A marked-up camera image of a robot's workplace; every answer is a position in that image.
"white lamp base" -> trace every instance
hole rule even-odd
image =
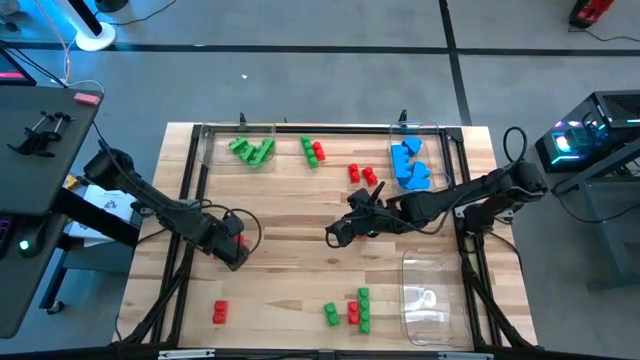
[[[116,41],[116,29],[107,23],[100,22],[100,25],[102,25],[102,32],[98,36],[88,37],[81,32],[76,34],[76,44],[78,44],[80,49],[84,51],[98,51]]]

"cable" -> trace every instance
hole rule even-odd
[[[574,218],[574,219],[576,219],[576,220],[578,220],[578,221],[580,221],[580,222],[587,223],[587,224],[599,224],[599,223],[601,223],[601,222],[605,222],[605,221],[613,220],[613,219],[619,218],[620,216],[622,216],[622,215],[624,215],[624,214],[628,213],[629,211],[631,211],[631,210],[633,210],[633,209],[640,208],[640,203],[637,203],[637,204],[635,204],[635,205],[631,205],[631,206],[629,206],[628,208],[624,209],[623,211],[621,211],[621,212],[619,212],[619,213],[617,213],[617,214],[615,214],[615,215],[607,216],[607,217],[605,217],[605,218],[597,219],[597,220],[589,220],[589,219],[583,219],[583,218],[581,218],[581,217],[579,217],[579,216],[575,215],[574,213],[572,213],[572,212],[567,208],[567,206],[565,205],[565,203],[562,201],[562,199],[560,198],[560,196],[555,195],[555,197],[556,197],[556,199],[558,199],[558,201],[560,202],[560,205],[562,205],[562,208],[564,209],[564,211],[566,211],[566,212],[567,212],[567,214],[569,214],[569,216],[571,216],[572,218]]]
[[[592,33],[589,30],[586,29],[577,29],[575,26],[569,26],[569,29],[567,30],[568,32],[572,32],[572,33],[587,33],[591,36],[593,36],[594,38],[598,39],[598,41],[601,42],[607,42],[607,41],[612,41],[612,40],[630,40],[630,41],[635,41],[635,42],[640,42],[640,39],[636,39],[636,38],[632,38],[630,36],[626,36],[626,35],[622,35],[622,36],[614,36],[612,38],[608,38],[608,39],[603,39],[601,37],[599,37],[598,35]]]
[[[511,242],[509,242],[509,240],[503,238],[500,235],[497,235],[496,233],[494,233],[493,231],[489,232],[489,235],[495,237],[496,239],[502,241],[503,243],[505,243],[508,247],[511,248],[511,250],[513,250],[513,252],[516,253],[516,256],[518,257],[518,263],[520,265],[520,272],[522,272],[522,258],[520,257],[520,251],[518,251],[518,249],[515,247],[515,245],[513,245]]]
[[[135,23],[137,23],[137,22],[142,22],[142,21],[149,20],[150,18],[154,17],[155,15],[157,15],[157,14],[159,14],[159,13],[161,13],[161,12],[163,12],[163,11],[167,10],[171,5],[175,4],[175,3],[176,3],[176,1],[177,1],[177,0],[173,0],[173,1],[171,1],[171,2],[170,2],[170,3],[168,3],[167,5],[165,5],[165,6],[161,7],[160,9],[158,9],[158,10],[156,10],[156,11],[152,12],[151,14],[147,15],[147,16],[146,16],[146,17],[144,17],[144,18],[141,18],[141,19],[135,19],[135,20],[131,20],[131,21],[127,21],[127,22],[124,22],[124,23],[108,23],[108,24],[109,24],[109,25],[113,25],[113,26],[127,26],[127,25],[131,25],[131,24],[135,24]],[[100,12],[100,11],[98,10],[98,11],[96,11],[93,15],[95,16],[95,15],[97,15],[99,12]]]
[[[520,151],[520,155],[518,155],[518,158],[515,161],[511,158],[511,154],[509,154],[509,149],[507,148],[507,139],[509,138],[509,134],[514,130],[518,131],[520,135],[522,135],[522,150]],[[502,136],[502,149],[504,150],[504,154],[507,156],[507,160],[511,162],[509,169],[513,168],[515,164],[524,159],[524,154],[527,152],[528,147],[529,141],[527,139],[527,134],[524,132],[524,130],[522,130],[521,127],[512,126],[504,132],[504,135]]]
[[[60,44],[62,44],[62,49],[64,50],[64,60],[65,60],[65,65],[66,65],[65,66],[65,72],[64,72],[64,83],[68,84],[69,83],[69,79],[71,78],[71,57],[69,56],[69,49],[67,48],[67,44],[65,43],[64,38],[60,34],[60,30],[58,30],[58,27],[56,26],[56,23],[53,21],[51,16],[49,16],[49,14],[44,9],[42,4],[40,4],[40,0],[34,0],[34,2],[36,3],[38,8],[40,9],[40,12],[42,12],[44,17],[47,18],[47,21],[49,21],[49,25],[51,25],[51,28],[53,29],[53,32],[58,37],[58,40],[60,41]]]
[[[3,45],[2,48],[5,49],[5,51],[7,53],[11,54],[13,57],[19,59],[23,63],[31,66],[34,69],[36,69],[39,73],[41,73],[42,75],[44,75],[44,76],[50,78],[51,80],[55,81],[58,85],[62,86],[63,88],[67,88],[68,87],[66,84],[64,84],[62,81],[60,81],[60,79],[58,79],[57,76],[53,75],[47,69],[45,69],[42,66],[38,65],[27,54],[25,54],[24,52],[22,52],[22,50],[16,48],[15,46],[13,46],[10,42],[4,41],[4,40],[0,40],[0,44],[2,44]],[[16,53],[14,53],[12,50],[10,50],[10,48],[12,50],[17,51],[21,56],[18,56]]]
[[[103,95],[106,95],[106,91],[104,91],[104,86],[102,86],[102,84],[100,84],[99,82],[97,82],[96,80],[81,80],[81,81],[76,81],[74,83],[71,84],[67,84],[68,87],[72,87],[72,86],[76,86],[78,84],[84,84],[84,83],[93,83],[96,84],[100,87],[100,90],[102,91]]]

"red object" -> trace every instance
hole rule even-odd
[[[216,301],[213,305],[213,323],[225,324],[227,322],[227,301]]]
[[[580,28],[588,28],[600,20],[615,0],[578,1],[569,15],[569,23]]]
[[[358,165],[356,164],[349,165],[349,177],[351,178],[352,184],[357,184],[360,182],[360,173],[358,173]]]
[[[100,98],[97,96],[77,93],[76,96],[73,97],[77,102],[89,105],[98,105],[100,104]]]
[[[347,312],[349,316],[347,317],[349,320],[349,325],[358,325],[360,324],[360,310],[357,301],[349,301],[347,304]]]
[[[314,142],[311,147],[313,148],[313,152],[316,153],[316,158],[318,158],[318,161],[322,161],[325,159],[324,150],[322,150],[322,145],[319,142]]]
[[[364,177],[364,179],[367,180],[368,186],[373,186],[378,184],[378,177],[376,176],[376,174],[373,173],[373,169],[370,167],[366,167],[364,168],[364,170],[362,170],[362,177]]]

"blue light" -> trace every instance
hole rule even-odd
[[[567,142],[567,139],[564,136],[556,137],[556,145],[558,146],[558,149],[562,152],[571,151],[571,146],[569,146],[569,143]]]
[[[562,156],[558,156],[557,158],[553,159],[553,161],[551,162],[551,165],[557,163],[560,160],[577,160],[580,159],[580,156],[578,155],[562,155]]]

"black cable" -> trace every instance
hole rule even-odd
[[[520,151],[520,155],[518,155],[518,158],[515,161],[511,158],[511,154],[509,154],[509,149],[507,148],[507,139],[509,138],[509,134],[514,130],[522,135],[522,150]],[[524,132],[524,130],[522,130],[521,127],[512,126],[504,132],[504,135],[502,136],[502,149],[504,150],[504,154],[507,156],[507,160],[511,162],[511,166],[509,169],[513,168],[518,162],[524,159],[524,154],[527,152],[528,147],[529,141],[527,139],[527,134]]]
[[[143,22],[146,20],[149,20],[150,18],[154,17],[155,15],[167,10],[171,5],[175,4],[177,0],[173,0],[170,3],[168,3],[167,5],[161,7],[160,9],[152,12],[151,14],[141,18],[141,19],[135,19],[135,20],[131,20],[131,21],[127,21],[124,23],[108,23],[109,25],[113,25],[113,26],[127,26],[127,25],[131,25],[131,24],[135,24],[137,22]],[[100,10],[96,11],[93,15],[97,15],[100,12]]]
[[[632,38],[632,37],[630,37],[630,36],[626,36],[626,35],[622,35],[622,36],[614,36],[614,37],[612,37],[612,38],[603,39],[603,38],[599,37],[598,35],[596,35],[596,34],[592,33],[592,32],[591,32],[591,31],[589,31],[589,30],[586,30],[586,29],[578,29],[578,28],[576,28],[575,26],[569,26],[569,29],[568,29],[567,31],[568,31],[568,32],[572,32],[572,33],[587,33],[587,34],[589,34],[589,35],[593,36],[594,38],[598,39],[598,41],[601,41],[601,42],[607,42],[607,41],[612,41],[612,40],[620,40],[620,39],[623,39],[623,40],[630,40],[630,41],[635,41],[635,42],[640,42],[640,39]]]
[[[511,250],[513,250],[513,252],[516,253],[516,256],[518,257],[518,263],[520,265],[520,272],[522,272],[522,258],[520,257],[520,251],[518,251],[518,249],[515,247],[515,245],[513,245],[512,243],[509,242],[509,240],[503,238],[500,235],[497,235],[496,233],[494,233],[493,231],[489,232],[489,235],[495,237],[496,239],[502,241],[503,243],[505,243],[508,247],[511,248]]]
[[[629,211],[633,210],[633,209],[637,209],[640,208],[640,203],[634,204],[629,206],[628,208],[624,209],[623,211],[615,214],[615,215],[611,215],[611,216],[607,216],[605,218],[602,219],[597,219],[597,220],[589,220],[589,219],[583,219],[577,215],[575,215],[574,213],[571,212],[571,210],[569,210],[569,208],[567,208],[567,206],[565,205],[565,203],[562,201],[562,198],[558,195],[555,195],[556,199],[558,199],[558,201],[560,202],[560,205],[562,205],[562,208],[564,209],[564,211],[567,212],[567,214],[569,214],[569,216],[571,216],[572,218],[583,222],[583,223],[587,223],[587,224],[599,224],[601,222],[605,222],[605,221],[609,221],[609,220],[613,220],[616,218],[619,218],[620,216],[628,213]]]
[[[68,88],[67,85],[65,85],[62,81],[60,81],[60,79],[58,79],[58,77],[56,77],[55,75],[53,75],[51,72],[49,72],[47,69],[43,68],[42,66],[38,65],[38,63],[36,63],[35,61],[33,61],[33,59],[31,59],[27,54],[25,54],[24,52],[22,52],[22,50],[16,48],[15,46],[13,46],[10,42],[4,41],[4,40],[0,40],[0,43],[3,45],[2,48],[9,53],[10,55],[12,55],[13,57],[19,59],[20,61],[22,61],[23,63],[31,66],[32,68],[36,69],[36,71],[38,71],[39,73],[41,73],[42,75],[50,78],[51,80],[55,81],[58,85],[62,86],[63,88]],[[16,53],[14,53],[12,50],[17,51],[21,56],[18,56]]]

